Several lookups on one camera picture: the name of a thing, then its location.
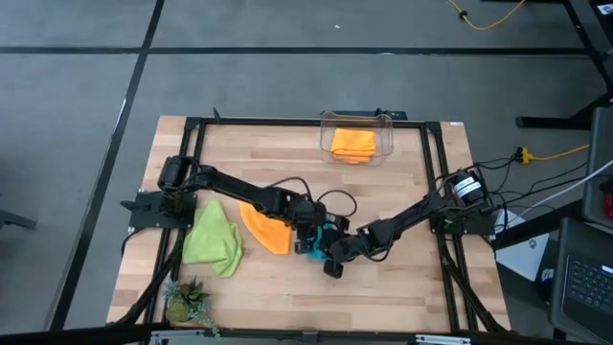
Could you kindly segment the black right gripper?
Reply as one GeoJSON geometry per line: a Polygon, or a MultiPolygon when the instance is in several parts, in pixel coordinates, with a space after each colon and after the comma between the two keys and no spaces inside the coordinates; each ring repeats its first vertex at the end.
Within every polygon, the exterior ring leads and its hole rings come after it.
{"type": "MultiPolygon", "coordinates": [[[[347,232],[350,220],[343,216],[333,217],[333,228],[347,232]]],[[[357,229],[356,235],[347,235],[335,241],[329,247],[331,260],[324,262],[324,273],[334,279],[343,276],[344,266],[339,263],[350,262],[358,256],[364,256],[372,262],[386,259],[386,226],[374,224],[357,229]]]]}

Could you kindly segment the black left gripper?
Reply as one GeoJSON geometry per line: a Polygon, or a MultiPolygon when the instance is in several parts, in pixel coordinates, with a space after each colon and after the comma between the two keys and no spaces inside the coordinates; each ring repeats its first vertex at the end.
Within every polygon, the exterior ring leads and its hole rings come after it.
{"type": "Polygon", "coordinates": [[[281,220],[295,232],[298,241],[294,242],[296,254],[312,252],[312,240],[317,227],[327,219],[327,208],[321,201],[314,201],[307,195],[287,195],[284,201],[281,220]]]}

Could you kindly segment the silver metal bracket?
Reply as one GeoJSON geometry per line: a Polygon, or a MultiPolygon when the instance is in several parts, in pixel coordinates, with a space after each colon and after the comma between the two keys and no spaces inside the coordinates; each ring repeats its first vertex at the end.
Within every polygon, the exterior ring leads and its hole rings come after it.
{"type": "Polygon", "coordinates": [[[171,340],[184,340],[189,337],[205,337],[205,330],[166,330],[150,334],[148,345],[169,345],[171,340]]]}
{"type": "Polygon", "coordinates": [[[472,345],[471,339],[439,334],[417,334],[416,345],[472,345]]]}

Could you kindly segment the black furniture leg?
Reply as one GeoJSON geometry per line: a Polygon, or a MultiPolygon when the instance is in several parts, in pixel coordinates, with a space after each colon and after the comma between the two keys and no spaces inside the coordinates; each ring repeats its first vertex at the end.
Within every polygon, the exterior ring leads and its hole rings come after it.
{"type": "Polygon", "coordinates": [[[0,230],[5,225],[15,225],[25,229],[35,229],[36,221],[30,218],[19,216],[15,213],[11,213],[0,209],[0,230]]]}

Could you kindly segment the clear plastic bin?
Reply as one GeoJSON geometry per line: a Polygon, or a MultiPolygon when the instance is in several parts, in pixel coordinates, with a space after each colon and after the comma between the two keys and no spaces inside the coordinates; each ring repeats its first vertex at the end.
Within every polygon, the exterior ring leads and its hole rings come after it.
{"type": "Polygon", "coordinates": [[[380,165],[394,151],[392,118],[387,112],[380,109],[375,112],[323,111],[320,119],[320,148],[323,160],[328,163],[356,166],[380,165]],[[376,154],[369,163],[349,164],[332,157],[330,146],[337,128],[369,130],[375,133],[376,154]]]}

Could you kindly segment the black desk frame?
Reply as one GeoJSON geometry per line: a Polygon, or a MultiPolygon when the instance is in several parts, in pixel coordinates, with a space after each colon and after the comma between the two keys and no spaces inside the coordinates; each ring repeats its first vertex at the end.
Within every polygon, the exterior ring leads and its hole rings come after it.
{"type": "Polygon", "coordinates": [[[520,128],[588,130],[598,108],[613,107],[613,14],[602,14],[598,5],[613,0],[560,0],[602,82],[604,92],[577,113],[562,118],[517,117],[520,128]]]}

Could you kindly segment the black aluminium table frame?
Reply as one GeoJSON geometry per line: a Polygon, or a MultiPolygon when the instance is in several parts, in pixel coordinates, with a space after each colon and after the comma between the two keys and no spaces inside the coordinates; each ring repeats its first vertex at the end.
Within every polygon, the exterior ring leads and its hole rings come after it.
{"type": "MultiPolygon", "coordinates": [[[[350,190],[359,201],[352,225],[389,217],[423,196],[427,182],[423,146],[434,164],[457,169],[471,155],[460,123],[398,122],[396,147],[376,167],[328,164],[319,148],[316,119],[163,116],[148,153],[142,186],[156,189],[165,159],[179,152],[254,184],[281,180],[298,188],[306,180],[321,194],[350,190]]],[[[406,342],[411,334],[450,329],[437,240],[424,222],[405,233],[380,264],[359,259],[341,279],[297,255],[274,255],[249,234],[237,273],[217,279],[204,264],[185,265],[180,278],[201,280],[223,337],[265,337],[305,344],[324,341],[406,342]]]]}

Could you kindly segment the small artificial succulent plant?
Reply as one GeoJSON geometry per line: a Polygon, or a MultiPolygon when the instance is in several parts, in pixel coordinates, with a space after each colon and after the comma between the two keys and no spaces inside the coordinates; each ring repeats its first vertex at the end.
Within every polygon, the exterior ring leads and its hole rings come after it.
{"type": "Polygon", "coordinates": [[[189,323],[209,329],[215,337],[221,337],[221,332],[215,320],[210,315],[211,304],[209,294],[204,291],[204,283],[196,278],[187,283],[178,280],[168,280],[163,291],[166,301],[164,315],[171,324],[189,323]]]}

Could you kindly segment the orange microfiber towel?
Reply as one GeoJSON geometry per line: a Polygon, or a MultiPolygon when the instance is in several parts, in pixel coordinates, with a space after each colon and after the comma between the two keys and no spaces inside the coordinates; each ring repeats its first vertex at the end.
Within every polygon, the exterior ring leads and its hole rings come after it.
{"type": "Polygon", "coordinates": [[[291,228],[281,220],[268,218],[246,202],[238,204],[240,217],[247,230],[269,252],[288,255],[291,245],[291,228]]]}
{"type": "Polygon", "coordinates": [[[336,160],[349,164],[369,163],[376,154],[373,131],[337,128],[334,131],[330,153],[336,160]]]}

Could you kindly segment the teal microfiber towel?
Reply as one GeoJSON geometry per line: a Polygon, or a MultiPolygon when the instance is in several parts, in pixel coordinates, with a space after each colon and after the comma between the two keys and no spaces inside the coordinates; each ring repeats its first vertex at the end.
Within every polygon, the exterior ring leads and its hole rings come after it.
{"type": "Polygon", "coordinates": [[[329,255],[327,254],[327,246],[325,245],[325,236],[334,235],[337,230],[337,226],[330,221],[318,227],[315,237],[310,239],[312,248],[308,250],[306,255],[320,262],[326,261],[329,255]]]}

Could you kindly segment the grey computer monitor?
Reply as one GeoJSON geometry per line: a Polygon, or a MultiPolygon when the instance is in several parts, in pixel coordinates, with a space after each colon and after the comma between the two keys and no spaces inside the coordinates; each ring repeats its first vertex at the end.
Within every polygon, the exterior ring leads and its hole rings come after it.
{"type": "Polygon", "coordinates": [[[592,117],[582,215],[592,223],[613,230],[613,219],[604,212],[604,194],[613,193],[613,107],[598,107],[592,117]]]}

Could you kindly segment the green microfiber towel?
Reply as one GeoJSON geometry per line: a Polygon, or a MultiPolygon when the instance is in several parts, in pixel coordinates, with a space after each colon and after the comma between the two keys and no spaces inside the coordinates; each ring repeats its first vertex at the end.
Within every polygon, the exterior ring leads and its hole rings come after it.
{"type": "Polygon", "coordinates": [[[210,201],[195,210],[194,226],[183,242],[184,265],[209,265],[218,278],[231,278],[242,259],[242,236],[227,219],[221,203],[210,201]]]}

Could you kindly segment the white cardboard box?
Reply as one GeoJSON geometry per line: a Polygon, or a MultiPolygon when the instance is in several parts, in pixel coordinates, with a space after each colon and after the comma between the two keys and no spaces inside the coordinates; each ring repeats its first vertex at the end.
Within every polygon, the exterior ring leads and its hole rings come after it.
{"type": "MultiPolygon", "coordinates": [[[[525,220],[514,212],[500,210],[494,223],[494,230],[497,235],[507,235],[511,228],[523,222],[525,220]]],[[[534,282],[549,238],[549,234],[539,235],[519,244],[497,249],[496,262],[534,282]]]]}

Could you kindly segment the grey laptop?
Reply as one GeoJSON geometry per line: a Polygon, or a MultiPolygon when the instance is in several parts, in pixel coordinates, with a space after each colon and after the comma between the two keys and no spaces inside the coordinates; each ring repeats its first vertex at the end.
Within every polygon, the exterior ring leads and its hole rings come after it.
{"type": "Polygon", "coordinates": [[[549,318],[568,334],[613,345],[613,234],[561,221],[549,318]]]}

